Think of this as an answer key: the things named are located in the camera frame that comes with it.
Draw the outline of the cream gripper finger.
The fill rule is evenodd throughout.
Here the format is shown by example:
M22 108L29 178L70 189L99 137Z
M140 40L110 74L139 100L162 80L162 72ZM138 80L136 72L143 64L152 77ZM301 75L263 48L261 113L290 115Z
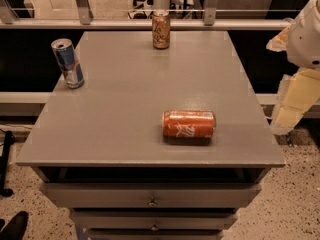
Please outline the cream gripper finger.
M289 27L284 28L280 33L268 41L266 48L274 52L286 51L288 32Z
M293 76L284 75L272 111L272 132L288 134L319 99L319 69L300 68Z

